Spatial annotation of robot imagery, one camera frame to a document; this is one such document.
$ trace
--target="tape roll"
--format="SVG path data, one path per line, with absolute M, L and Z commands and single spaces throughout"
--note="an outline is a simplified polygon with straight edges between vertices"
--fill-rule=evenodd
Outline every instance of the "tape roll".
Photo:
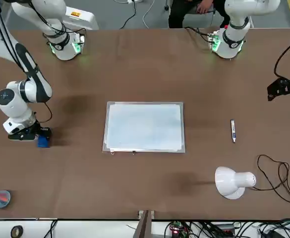
M 22 226 L 14 226 L 10 231 L 11 238 L 20 238 L 24 233 Z

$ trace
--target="green led light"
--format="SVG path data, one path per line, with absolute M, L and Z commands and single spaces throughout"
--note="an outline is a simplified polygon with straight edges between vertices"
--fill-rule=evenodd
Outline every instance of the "green led light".
M 72 45 L 76 53 L 81 52 L 81 46 L 79 44 L 72 43 Z
M 212 50 L 217 51 L 220 46 L 221 40 L 218 37 L 215 37 L 213 38 L 213 41 L 214 41 L 214 44 L 212 45 Z
M 242 41 L 242 43 L 239 46 L 238 52 L 240 52 L 242 50 L 242 45 L 243 45 L 244 41 Z
M 49 46 L 50 46 L 50 48 L 52 50 L 52 53 L 56 54 L 55 51 L 54 51 L 54 48 L 52 47 L 52 45 L 50 43 L 49 43 Z

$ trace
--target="gray floor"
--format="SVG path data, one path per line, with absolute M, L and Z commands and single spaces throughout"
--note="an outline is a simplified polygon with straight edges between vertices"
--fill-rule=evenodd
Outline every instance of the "gray floor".
M 114 0 L 65 0 L 67 6 L 92 12 L 101 29 L 119 29 L 127 18 L 133 15 L 132 4 L 120 4 Z M 142 17 L 148 10 L 152 0 L 144 0 L 136 4 L 136 16 L 126 25 L 126 28 L 145 28 Z M 165 11 L 165 0 L 155 0 L 155 4 L 146 16 L 150 28 L 167 28 L 168 15 Z M 264 16 L 253 16 L 256 28 L 290 27 L 290 11 L 287 1 L 282 0 L 277 11 Z M 183 25 L 205 28 L 210 26 L 212 14 L 187 15 Z M 223 18 L 216 13 L 212 25 L 219 26 Z M 34 29 L 34 26 L 20 19 L 13 12 L 8 21 L 9 29 Z

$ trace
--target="sticker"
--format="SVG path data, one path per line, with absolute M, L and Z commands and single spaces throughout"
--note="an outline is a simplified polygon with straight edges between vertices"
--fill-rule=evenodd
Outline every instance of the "sticker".
M 80 17 L 81 13 L 80 13 L 80 12 L 75 12 L 75 11 L 73 11 L 73 12 L 71 13 L 71 15 L 72 15 L 72 16 Z

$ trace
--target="white lamp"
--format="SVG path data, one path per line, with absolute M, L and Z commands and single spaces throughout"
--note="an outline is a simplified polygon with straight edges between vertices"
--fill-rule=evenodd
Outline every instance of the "white lamp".
M 227 199 L 238 199 L 246 187 L 254 187 L 256 177 L 251 172 L 236 173 L 227 167 L 218 167 L 215 171 L 215 184 L 219 193 Z

